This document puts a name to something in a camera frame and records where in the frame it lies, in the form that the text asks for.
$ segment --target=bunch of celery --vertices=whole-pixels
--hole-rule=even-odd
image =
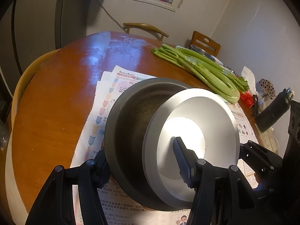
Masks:
[[[205,56],[184,47],[177,46],[174,49],[163,44],[159,49],[154,48],[152,53],[193,73],[215,93],[231,103],[239,100],[239,90],[245,92],[249,89],[247,81],[243,78],[237,78]]]

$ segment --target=red package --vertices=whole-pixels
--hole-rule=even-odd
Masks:
[[[240,98],[245,102],[247,107],[252,107],[254,102],[253,102],[253,96],[247,91],[245,93],[240,92]]]

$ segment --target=cable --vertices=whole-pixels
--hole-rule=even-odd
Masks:
[[[109,12],[107,12],[107,10],[103,7],[103,5],[98,1],[98,4],[100,5],[100,7],[103,8],[103,10],[106,12],[106,14],[112,19],[112,21],[114,21],[124,32],[126,32],[126,30],[109,14]]]

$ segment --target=newspaper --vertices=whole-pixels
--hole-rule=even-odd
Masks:
[[[116,66],[112,72],[103,72],[101,81],[97,82],[94,104],[78,140],[71,167],[80,166],[86,160],[96,156],[103,148],[105,124],[114,102],[128,87],[149,78],[153,76],[125,70],[119,66]],[[257,142],[253,129],[240,106],[228,102],[227,104],[237,120],[241,143],[246,143],[248,140]],[[251,168],[241,160],[238,167],[251,186],[256,187],[257,183],[254,183],[254,172]],[[98,189],[98,193],[108,224],[184,225],[190,212],[188,209],[171,212],[154,211],[143,207],[128,197],[112,177],[103,189]],[[76,224],[83,224],[77,185],[73,186],[73,203]]]

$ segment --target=glossy table surface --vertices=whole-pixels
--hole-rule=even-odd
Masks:
[[[56,165],[69,168],[77,141],[93,105],[103,71],[116,65],[156,77],[208,89],[181,68],[151,53],[161,42],[118,32],[100,32],[60,49],[28,84],[16,115],[12,160],[26,210]],[[240,100],[256,136],[252,111]]]

